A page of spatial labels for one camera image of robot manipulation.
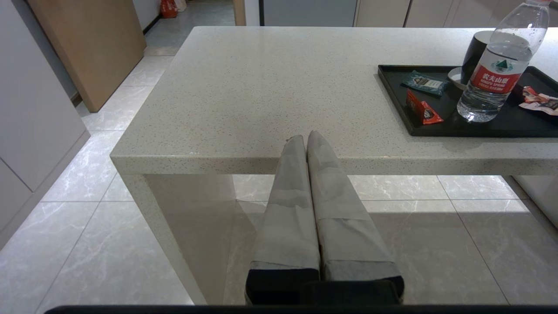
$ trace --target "snack packet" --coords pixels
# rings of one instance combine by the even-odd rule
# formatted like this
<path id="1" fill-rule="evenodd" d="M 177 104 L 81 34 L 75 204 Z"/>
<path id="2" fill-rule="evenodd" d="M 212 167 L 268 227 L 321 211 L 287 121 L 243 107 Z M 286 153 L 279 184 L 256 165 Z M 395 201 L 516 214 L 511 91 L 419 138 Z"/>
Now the snack packet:
<path id="1" fill-rule="evenodd" d="M 407 80 L 404 81 L 403 84 L 409 86 L 410 88 L 417 89 L 418 91 L 442 96 L 442 93 L 444 92 L 444 89 L 446 89 L 449 82 L 447 80 L 433 78 L 428 75 L 420 74 L 417 71 L 413 71 L 409 74 Z"/>
<path id="2" fill-rule="evenodd" d="M 521 108 L 542 111 L 551 116 L 558 116 L 558 98 L 545 94 L 537 94 L 530 86 L 523 88 L 525 102 L 520 104 Z"/>
<path id="3" fill-rule="evenodd" d="M 423 125 L 444 121 L 444 119 L 442 119 L 425 101 L 419 101 L 410 89 L 407 89 L 406 103 L 411 107 L 417 117 L 419 117 Z"/>

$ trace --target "plastic bottle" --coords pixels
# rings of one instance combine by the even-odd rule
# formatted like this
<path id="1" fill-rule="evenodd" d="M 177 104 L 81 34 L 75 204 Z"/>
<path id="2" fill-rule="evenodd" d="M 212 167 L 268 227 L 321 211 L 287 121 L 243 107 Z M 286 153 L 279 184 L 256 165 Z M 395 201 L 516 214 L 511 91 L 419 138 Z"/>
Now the plastic bottle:
<path id="1" fill-rule="evenodd" d="M 552 0 L 527 0 L 500 22 L 459 99 L 467 121 L 488 122 L 500 108 L 541 45 Z"/>

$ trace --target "table leg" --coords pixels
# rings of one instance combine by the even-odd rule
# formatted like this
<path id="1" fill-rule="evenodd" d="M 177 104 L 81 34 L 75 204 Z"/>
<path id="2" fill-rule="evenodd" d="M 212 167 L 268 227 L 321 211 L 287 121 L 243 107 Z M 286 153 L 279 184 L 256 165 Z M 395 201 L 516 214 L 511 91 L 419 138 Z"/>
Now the table leg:
<path id="1" fill-rule="evenodd" d="M 122 175 L 196 305 L 223 303 L 236 205 L 231 175 Z"/>

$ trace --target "kitchen cabinet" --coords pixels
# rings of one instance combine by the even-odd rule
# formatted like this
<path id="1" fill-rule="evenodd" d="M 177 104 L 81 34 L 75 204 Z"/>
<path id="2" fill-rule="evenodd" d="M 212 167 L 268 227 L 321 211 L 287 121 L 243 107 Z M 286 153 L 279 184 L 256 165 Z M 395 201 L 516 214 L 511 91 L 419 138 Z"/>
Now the kitchen cabinet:
<path id="1" fill-rule="evenodd" d="M 89 133 L 11 1 L 0 1 L 0 249 Z"/>
<path id="2" fill-rule="evenodd" d="M 9 223 L 19 211 L 25 201 L 31 196 L 31 191 L 13 173 L 10 168 L 0 160 L 0 230 Z"/>
<path id="3" fill-rule="evenodd" d="M 545 216 L 558 227 L 558 176 L 515 175 L 514 179 L 529 194 Z"/>
<path id="4" fill-rule="evenodd" d="M 444 27 L 488 27 L 498 2 L 499 0 L 453 0 Z"/>
<path id="5" fill-rule="evenodd" d="M 413 0 L 405 27 L 444 27 L 452 1 Z"/>
<path id="6" fill-rule="evenodd" d="M 357 27 L 403 27 L 410 0 L 360 0 Z"/>
<path id="7" fill-rule="evenodd" d="M 523 0 L 500 0 L 492 12 L 488 27 L 496 27 L 510 13 L 523 3 Z"/>
<path id="8" fill-rule="evenodd" d="M 352 27 L 357 0 L 263 0 L 265 26 Z"/>

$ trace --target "floor tile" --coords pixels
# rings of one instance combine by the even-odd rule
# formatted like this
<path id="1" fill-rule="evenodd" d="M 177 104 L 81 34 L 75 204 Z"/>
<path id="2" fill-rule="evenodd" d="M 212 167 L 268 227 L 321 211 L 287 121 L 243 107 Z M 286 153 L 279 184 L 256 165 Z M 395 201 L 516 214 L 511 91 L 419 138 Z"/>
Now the floor tile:
<path id="1" fill-rule="evenodd" d="M 350 175 L 363 201 L 448 199 L 435 175 Z"/>
<path id="2" fill-rule="evenodd" d="M 450 201 L 363 202 L 405 280 L 405 304 L 507 304 Z"/>
<path id="3" fill-rule="evenodd" d="M 195 26 L 234 26 L 232 1 L 192 1 L 176 18 L 161 19 L 146 34 L 149 47 L 180 47 Z"/>
<path id="4" fill-rule="evenodd" d="M 80 304 L 191 304 L 135 203 L 99 204 L 38 312 Z"/>
<path id="5" fill-rule="evenodd" d="M 91 138 L 43 197 L 45 202 L 100 201 L 117 171 L 109 154 L 123 131 L 92 131 Z"/>
<path id="6" fill-rule="evenodd" d="M 127 201 L 127 202 L 133 202 L 134 199 L 132 198 L 132 195 L 130 194 L 130 192 L 128 191 L 128 188 L 126 187 L 126 185 L 124 184 L 124 181 L 122 181 L 122 177 L 120 176 L 120 174 L 116 174 L 116 177 L 114 177 L 114 180 L 112 180 L 110 186 L 108 187 L 107 192 L 105 193 L 103 199 L 103 202 L 121 202 L 121 201 Z"/>
<path id="7" fill-rule="evenodd" d="M 499 175 L 439 175 L 450 199 L 518 198 Z"/>
<path id="8" fill-rule="evenodd" d="M 263 221 L 267 202 L 238 202 L 231 236 L 223 303 L 244 305 L 244 286 L 250 270 L 256 232 Z"/>
<path id="9" fill-rule="evenodd" d="M 273 186 L 273 174 L 233 174 L 239 201 L 267 202 Z"/>
<path id="10" fill-rule="evenodd" d="M 522 201 L 453 204 L 510 304 L 558 304 L 558 242 Z"/>
<path id="11" fill-rule="evenodd" d="M 120 86 L 155 86 L 168 65 L 171 56 L 144 56 Z"/>
<path id="12" fill-rule="evenodd" d="M 76 109 L 89 131 L 124 131 L 152 89 L 151 86 L 121 86 L 99 112 L 89 112 L 83 102 Z"/>
<path id="13" fill-rule="evenodd" d="M 39 203 L 0 251 L 0 313 L 34 313 L 97 202 Z"/>
<path id="14" fill-rule="evenodd" d="M 144 56 L 174 56 L 180 47 L 145 47 Z"/>

